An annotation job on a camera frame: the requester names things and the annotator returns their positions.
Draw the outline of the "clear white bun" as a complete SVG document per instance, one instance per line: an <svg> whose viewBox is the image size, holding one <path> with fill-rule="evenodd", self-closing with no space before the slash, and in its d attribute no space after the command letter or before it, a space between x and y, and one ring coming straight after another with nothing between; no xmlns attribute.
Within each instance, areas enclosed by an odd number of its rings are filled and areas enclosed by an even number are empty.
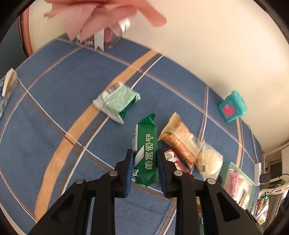
<svg viewBox="0 0 289 235"><path fill-rule="evenodd" d="M217 179L223 165L223 156L212 146L202 140L199 144L200 151L196 157L196 166L203 180Z"/></svg>

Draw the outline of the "orange cream cake packet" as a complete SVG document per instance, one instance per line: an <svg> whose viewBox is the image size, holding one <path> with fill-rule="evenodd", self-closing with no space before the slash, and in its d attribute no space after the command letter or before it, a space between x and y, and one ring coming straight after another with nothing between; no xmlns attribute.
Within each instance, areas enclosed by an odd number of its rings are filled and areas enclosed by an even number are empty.
<svg viewBox="0 0 289 235"><path fill-rule="evenodd" d="M200 142L182 121L178 113L174 113L161 131L158 140L172 147L186 163L189 170L196 164L200 152Z"/></svg>

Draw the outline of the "dark green biscuit packet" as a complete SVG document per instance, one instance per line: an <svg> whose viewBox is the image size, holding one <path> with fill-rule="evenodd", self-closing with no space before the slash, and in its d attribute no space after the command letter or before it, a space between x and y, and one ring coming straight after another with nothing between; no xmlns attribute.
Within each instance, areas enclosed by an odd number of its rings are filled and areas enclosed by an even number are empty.
<svg viewBox="0 0 289 235"><path fill-rule="evenodd" d="M151 113L135 126L132 138L134 151L133 176L137 184L146 187L158 182L157 170L157 126L155 114Z"/></svg>

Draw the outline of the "white rack with snacks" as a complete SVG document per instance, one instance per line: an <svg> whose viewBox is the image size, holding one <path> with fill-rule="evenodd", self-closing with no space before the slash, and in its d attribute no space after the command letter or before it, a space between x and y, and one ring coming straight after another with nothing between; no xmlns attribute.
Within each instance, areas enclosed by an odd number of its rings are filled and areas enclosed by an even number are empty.
<svg viewBox="0 0 289 235"><path fill-rule="evenodd" d="M262 189L258 193L258 198L252 207L251 214L263 229L267 228L277 215L280 204L283 201L284 192L280 187L273 187L271 189Z"/></svg>

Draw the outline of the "green rimmed snack tray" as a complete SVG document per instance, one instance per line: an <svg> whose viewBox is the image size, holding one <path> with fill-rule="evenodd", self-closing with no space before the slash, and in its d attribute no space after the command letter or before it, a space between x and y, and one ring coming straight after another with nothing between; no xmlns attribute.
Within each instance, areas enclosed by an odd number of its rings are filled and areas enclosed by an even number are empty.
<svg viewBox="0 0 289 235"><path fill-rule="evenodd" d="M222 166L219 178L222 187L243 209L252 210L256 185L234 163L225 163Z"/></svg>

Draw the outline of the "pink snack packet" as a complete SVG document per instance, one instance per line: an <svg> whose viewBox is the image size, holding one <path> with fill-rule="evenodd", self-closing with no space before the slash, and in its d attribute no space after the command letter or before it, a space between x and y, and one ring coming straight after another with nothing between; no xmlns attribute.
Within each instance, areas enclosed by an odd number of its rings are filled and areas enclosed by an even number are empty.
<svg viewBox="0 0 289 235"><path fill-rule="evenodd" d="M224 189L234 200L237 198L240 180L241 178L237 171L232 168L228 169Z"/></svg>

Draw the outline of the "black power adapter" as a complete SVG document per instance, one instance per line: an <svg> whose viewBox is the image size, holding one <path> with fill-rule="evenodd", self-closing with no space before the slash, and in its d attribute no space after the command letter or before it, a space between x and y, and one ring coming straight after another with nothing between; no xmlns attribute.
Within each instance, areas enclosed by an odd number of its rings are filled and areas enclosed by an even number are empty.
<svg viewBox="0 0 289 235"><path fill-rule="evenodd" d="M259 177L260 184L269 183L270 180L271 180L271 174L270 173L261 174Z"/></svg>

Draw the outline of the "white power strip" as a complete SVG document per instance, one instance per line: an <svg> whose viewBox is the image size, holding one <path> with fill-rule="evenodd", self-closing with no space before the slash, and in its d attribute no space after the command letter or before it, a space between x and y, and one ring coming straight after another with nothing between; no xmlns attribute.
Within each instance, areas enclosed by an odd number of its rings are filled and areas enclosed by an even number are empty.
<svg viewBox="0 0 289 235"><path fill-rule="evenodd" d="M254 166L254 184L256 186L260 185L260 175L262 174L262 163L256 163Z"/></svg>

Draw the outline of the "red white snack packet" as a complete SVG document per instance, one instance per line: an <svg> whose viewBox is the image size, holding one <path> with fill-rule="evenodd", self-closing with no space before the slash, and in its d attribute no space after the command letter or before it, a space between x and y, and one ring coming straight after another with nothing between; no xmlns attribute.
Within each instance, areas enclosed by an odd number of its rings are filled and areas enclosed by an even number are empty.
<svg viewBox="0 0 289 235"><path fill-rule="evenodd" d="M187 172L187 170L185 169L181 158L177 155L177 153L174 151L173 148L167 148L164 150L164 155L166 157L167 161L173 162L176 166L177 170L181 170L183 172L185 172L186 174L190 175L191 178L195 178L193 175L191 175L189 172Z"/></svg>

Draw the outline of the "teal toy house box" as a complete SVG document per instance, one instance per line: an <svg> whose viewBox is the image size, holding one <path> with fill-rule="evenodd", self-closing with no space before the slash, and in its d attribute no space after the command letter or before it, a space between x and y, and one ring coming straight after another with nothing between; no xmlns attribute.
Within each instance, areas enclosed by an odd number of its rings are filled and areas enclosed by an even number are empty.
<svg viewBox="0 0 289 235"><path fill-rule="evenodd" d="M247 106L238 91L231 91L230 95L218 105L224 120L229 123L246 114Z"/></svg>

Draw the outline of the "small green white snack packet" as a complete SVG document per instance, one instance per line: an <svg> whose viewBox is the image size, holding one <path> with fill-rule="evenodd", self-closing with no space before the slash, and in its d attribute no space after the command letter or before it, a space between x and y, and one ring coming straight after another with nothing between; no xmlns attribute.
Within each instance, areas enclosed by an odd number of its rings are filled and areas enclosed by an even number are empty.
<svg viewBox="0 0 289 235"><path fill-rule="evenodd" d="M104 90L93 100L93 105L113 121L124 124L128 109L140 100L139 93L119 82Z"/></svg>

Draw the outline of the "small white clear packet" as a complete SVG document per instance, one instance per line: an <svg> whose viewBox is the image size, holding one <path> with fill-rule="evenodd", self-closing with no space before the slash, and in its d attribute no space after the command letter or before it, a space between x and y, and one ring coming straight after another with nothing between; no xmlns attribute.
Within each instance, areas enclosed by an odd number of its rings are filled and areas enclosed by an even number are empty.
<svg viewBox="0 0 289 235"><path fill-rule="evenodd" d="M1 79L1 99L0 99L0 118L2 117L6 105L18 85L18 75L11 68L6 75Z"/></svg>

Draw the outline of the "clear hexagonal vase base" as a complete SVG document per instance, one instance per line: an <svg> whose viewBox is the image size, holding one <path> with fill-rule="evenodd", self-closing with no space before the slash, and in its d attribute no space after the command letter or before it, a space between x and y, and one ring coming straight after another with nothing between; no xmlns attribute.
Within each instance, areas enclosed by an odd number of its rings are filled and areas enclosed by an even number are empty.
<svg viewBox="0 0 289 235"><path fill-rule="evenodd" d="M129 18L125 18L117 23L108 26L105 29L95 33L90 38L80 41L80 36L77 36L76 41L94 50L104 51L106 48L111 49L123 37L126 31L130 29L131 23Z"/></svg>

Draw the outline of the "pink paper flower bouquet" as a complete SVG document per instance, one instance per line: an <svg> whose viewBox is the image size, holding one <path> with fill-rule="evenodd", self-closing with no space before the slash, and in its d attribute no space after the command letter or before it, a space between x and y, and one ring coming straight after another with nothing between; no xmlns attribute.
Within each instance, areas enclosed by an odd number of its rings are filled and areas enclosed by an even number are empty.
<svg viewBox="0 0 289 235"><path fill-rule="evenodd" d="M72 41L90 38L128 17L141 12L153 26L163 26L167 20L148 1L47 1L52 9L44 14L46 18L58 17Z"/></svg>

